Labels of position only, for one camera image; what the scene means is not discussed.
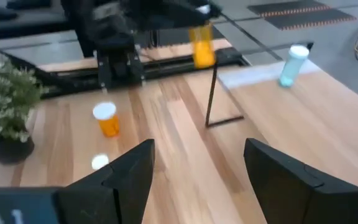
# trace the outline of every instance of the blue bottle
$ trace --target blue bottle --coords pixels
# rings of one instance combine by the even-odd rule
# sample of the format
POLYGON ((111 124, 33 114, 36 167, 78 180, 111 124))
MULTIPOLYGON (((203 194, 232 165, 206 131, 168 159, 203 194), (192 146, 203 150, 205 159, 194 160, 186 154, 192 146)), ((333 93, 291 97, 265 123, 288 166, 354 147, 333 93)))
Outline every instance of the blue bottle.
POLYGON ((287 62, 281 72, 279 84, 282 87, 291 87, 294 84, 299 71, 309 56, 309 49, 303 45, 292 45, 289 51, 287 62))

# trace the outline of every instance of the black floor mat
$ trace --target black floor mat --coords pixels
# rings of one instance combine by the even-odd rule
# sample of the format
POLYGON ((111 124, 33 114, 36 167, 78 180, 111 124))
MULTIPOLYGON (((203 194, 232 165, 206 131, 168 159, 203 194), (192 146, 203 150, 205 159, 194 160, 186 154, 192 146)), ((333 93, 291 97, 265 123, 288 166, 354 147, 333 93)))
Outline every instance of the black floor mat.
POLYGON ((248 6, 248 9, 262 17, 269 17, 320 11, 330 7, 316 1, 294 1, 248 6))
POLYGON ((356 18, 336 9, 327 9, 301 14, 266 17, 265 20, 281 30, 325 26, 338 22, 353 21, 356 18))
MULTIPOLYGON (((224 38, 222 33, 215 27, 213 27, 213 37, 214 39, 224 38)), ((146 33, 138 35, 135 41, 140 44, 141 47, 148 47, 149 35, 146 33)), ((160 46, 187 44, 189 42, 188 28, 160 30, 160 46)))

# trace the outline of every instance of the wooden table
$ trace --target wooden table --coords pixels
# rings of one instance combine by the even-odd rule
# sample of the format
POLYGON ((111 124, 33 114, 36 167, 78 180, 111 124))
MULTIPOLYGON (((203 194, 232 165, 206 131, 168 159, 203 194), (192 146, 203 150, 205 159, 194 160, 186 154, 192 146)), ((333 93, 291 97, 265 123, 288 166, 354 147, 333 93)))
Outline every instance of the wooden table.
MULTIPOLYGON (((231 71, 244 70, 220 68, 221 79, 231 71)), ((202 71, 107 95, 94 91, 43 101, 27 123, 34 153, 22 164, 0 166, 0 186, 67 185, 93 171, 94 155, 106 153, 112 161, 147 138, 155 139, 156 157, 144 223, 266 223, 242 157, 246 138, 358 185, 355 93, 320 70, 301 76, 289 90, 274 80, 223 82, 246 118, 206 129, 211 75, 202 71), (117 105, 121 133, 116 138, 105 138, 92 116, 93 106, 105 100, 117 105)), ((217 83, 211 120, 241 114, 217 83)))

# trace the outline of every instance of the green leaves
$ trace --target green leaves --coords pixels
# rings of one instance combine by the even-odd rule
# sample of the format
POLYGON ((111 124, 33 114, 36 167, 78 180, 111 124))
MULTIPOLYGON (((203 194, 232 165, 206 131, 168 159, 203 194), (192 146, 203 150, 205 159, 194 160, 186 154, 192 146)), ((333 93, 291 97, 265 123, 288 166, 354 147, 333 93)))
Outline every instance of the green leaves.
POLYGON ((26 142, 29 134, 25 122, 29 110, 39 101, 45 90, 36 87, 34 71, 17 69, 0 54, 0 138, 26 142))

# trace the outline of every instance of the potted plant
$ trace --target potted plant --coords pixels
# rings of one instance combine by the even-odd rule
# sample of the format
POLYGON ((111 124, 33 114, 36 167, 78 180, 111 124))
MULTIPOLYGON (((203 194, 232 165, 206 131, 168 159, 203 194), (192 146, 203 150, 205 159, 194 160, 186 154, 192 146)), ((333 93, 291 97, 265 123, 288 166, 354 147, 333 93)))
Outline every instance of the potted plant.
POLYGON ((0 163, 14 164, 26 159, 34 143, 25 128, 31 108, 39 101, 42 89, 34 71, 16 68, 0 54, 0 163))

